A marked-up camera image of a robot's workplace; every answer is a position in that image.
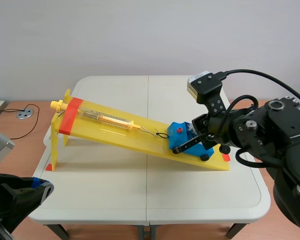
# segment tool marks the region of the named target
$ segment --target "blue block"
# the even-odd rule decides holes
[[[195,138],[197,134],[193,130],[191,130],[190,123],[173,122],[168,127],[168,136],[169,136],[168,137],[169,149],[173,149]],[[214,152],[215,151],[213,148],[210,148],[209,150],[205,150],[201,142],[197,143],[196,145],[184,151],[185,154],[193,155],[196,157],[201,157],[202,155],[205,154],[211,157],[214,154]]]

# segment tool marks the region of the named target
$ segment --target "yellow syringe tip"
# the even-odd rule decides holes
[[[52,101],[50,104],[50,108],[57,110],[58,107],[58,102],[57,101]]]
[[[50,108],[54,109],[57,113],[60,113],[61,111],[66,110],[68,107],[68,104],[64,103],[64,101],[52,101],[50,104]]]

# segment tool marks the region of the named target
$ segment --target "black electrical cord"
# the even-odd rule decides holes
[[[164,132],[156,132],[155,135],[159,136],[160,138],[167,139],[169,136]]]
[[[39,120],[40,107],[38,107],[38,106],[35,105],[35,104],[30,103],[30,104],[28,104],[27,106],[25,106],[25,108],[24,108],[23,110],[21,110],[21,111],[24,112],[25,109],[26,109],[28,106],[35,106],[35,107],[38,108],[38,114],[37,114],[37,116],[36,116],[35,124],[34,124],[33,128],[32,128],[27,134],[25,134],[25,135],[23,135],[23,136],[20,136],[20,137],[10,138],[11,140],[16,140],[16,139],[22,139],[22,138],[24,138],[25,136],[29,135],[29,134],[35,129],[35,127],[37,126],[37,123],[38,123],[38,120]]]
[[[19,112],[19,111],[24,111],[22,109],[16,109],[16,108],[8,108],[5,110],[0,110],[0,113],[13,113],[13,112]]]
[[[279,79],[277,79],[277,78],[275,78],[273,76],[270,76],[270,75],[268,75],[266,73],[263,73],[261,71],[250,70],[250,69],[235,69],[235,70],[230,70],[230,71],[225,71],[224,72],[224,74],[226,76],[228,76],[230,74],[237,74],[237,73],[254,74],[254,75],[258,75],[258,76],[264,77],[266,79],[269,79],[269,80],[275,82],[276,84],[279,84],[281,87],[285,88],[290,93],[292,93],[293,95],[295,95],[298,99],[300,99],[300,93],[298,93],[292,87],[288,86],[287,84],[285,84],[284,82],[280,81]]]
[[[262,169],[262,168],[268,168],[271,167],[271,165],[263,163],[263,162],[252,162],[252,161],[247,161],[244,160],[242,157],[240,157],[240,154],[247,153],[247,150],[244,148],[239,149],[235,153],[235,159],[242,165],[245,165],[249,168],[257,168],[257,169]]]
[[[242,96],[239,96],[237,97],[230,105],[229,107],[227,108],[227,110],[225,111],[225,114],[221,120],[221,123],[220,123],[220,126],[218,128],[218,131],[217,133],[213,136],[213,137],[210,137],[208,140],[209,141],[214,141],[215,139],[217,139],[219,136],[220,136],[220,133],[222,132],[224,126],[225,126],[225,123],[226,123],[226,120],[227,120],[227,117],[229,115],[229,113],[231,112],[231,110],[234,108],[234,106],[244,100],[244,99],[249,99],[253,102],[253,108],[254,110],[258,109],[259,107],[259,103],[258,103],[258,100],[254,97],[254,96],[251,96],[251,95],[242,95]]]
[[[36,116],[35,124],[34,124],[33,128],[32,128],[27,134],[25,134],[25,135],[23,135],[23,136],[20,136],[20,137],[10,138],[11,140],[22,139],[23,137],[29,135],[29,134],[35,129],[35,127],[37,126],[38,120],[39,120],[40,107],[38,107],[38,106],[35,105],[35,104],[30,103],[30,104],[28,104],[27,106],[25,106],[24,109],[8,108],[8,109],[0,110],[0,113],[2,113],[2,112],[3,112],[3,113],[24,112],[28,106],[35,106],[35,107],[38,108],[38,114],[37,114],[37,116]]]

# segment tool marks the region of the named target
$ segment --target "yellow ramp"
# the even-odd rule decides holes
[[[155,129],[157,129],[160,133],[167,133],[167,128],[169,126],[162,122],[88,101],[83,101],[80,107],[134,121],[135,125],[143,126],[152,133],[156,132]],[[65,114],[60,115],[59,119],[54,123],[56,130],[60,128],[64,115]],[[214,148],[214,154],[208,161],[201,161],[200,158],[196,156],[185,153],[172,153],[169,149],[167,139],[159,136],[154,137],[149,133],[142,132],[137,129],[128,131],[124,128],[97,122],[79,114],[77,114],[74,119],[70,135],[209,169],[230,169],[228,162],[224,161],[222,154],[219,152],[219,146]]]

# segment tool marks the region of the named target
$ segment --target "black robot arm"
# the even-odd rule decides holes
[[[274,179],[276,204],[291,222],[300,227],[300,103],[293,97],[284,97],[259,107],[255,97],[243,95],[226,109],[220,97],[222,81],[234,73],[268,78],[300,99],[300,94],[291,87],[259,71],[202,72],[188,80],[190,94],[208,109],[207,114],[192,121],[197,138],[206,149],[221,144],[220,151],[224,154],[230,152],[229,146],[237,147],[235,157],[238,162],[251,168],[267,168]],[[243,99],[251,100],[252,105],[233,110]],[[187,144],[178,147],[177,152],[191,147],[185,147]],[[241,157],[244,153],[250,153],[262,162],[247,161]]]

